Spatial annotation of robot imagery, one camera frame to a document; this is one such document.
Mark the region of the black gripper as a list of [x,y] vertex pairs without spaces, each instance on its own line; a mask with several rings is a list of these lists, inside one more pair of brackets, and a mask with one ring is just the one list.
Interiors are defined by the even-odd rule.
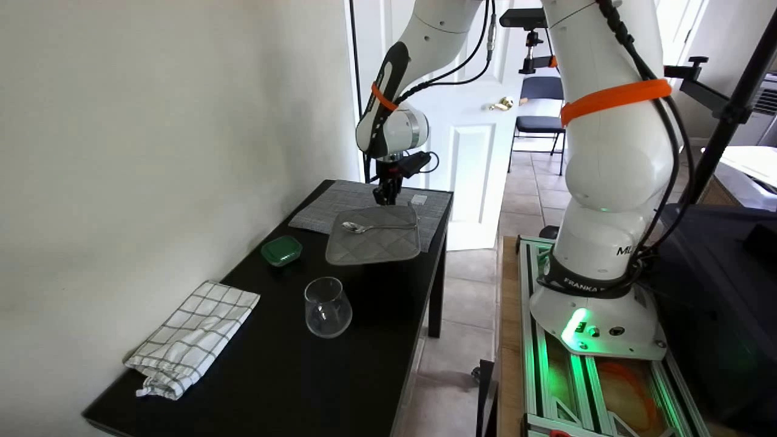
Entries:
[[417,175],[429,159],[431,155],[428,150],[397,155],[394,159],[379,159],[377,163],[379,190],[387,191],[387,196],[384,196],[381,191],[373,191],[377,203],[385,203],[387,198],[387,203],[396,205],[397,201],[396,191],[401,190],[401,179]]

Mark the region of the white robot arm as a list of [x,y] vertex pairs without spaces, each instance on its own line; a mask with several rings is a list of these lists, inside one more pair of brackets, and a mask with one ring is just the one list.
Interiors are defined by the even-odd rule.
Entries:
[[[396,198],[402,153],[428,134],[404,99],[443,78],[480,3],[414,0],[384,53],[355,127],[357,148],[377,163],[377,201]],[[668,339],[638,258],[678,178],[682,122],[661,76],[653,0],[540,0],[540,12],[564,85],[570,201],[530,312],[576,355],[661,358]]]

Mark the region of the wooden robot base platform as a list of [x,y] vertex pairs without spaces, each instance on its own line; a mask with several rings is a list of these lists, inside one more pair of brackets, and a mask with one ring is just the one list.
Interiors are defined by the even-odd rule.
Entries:
[[499,334],[498,334],[496,437],[525,437],[525,346],[516,238],[499,243]]

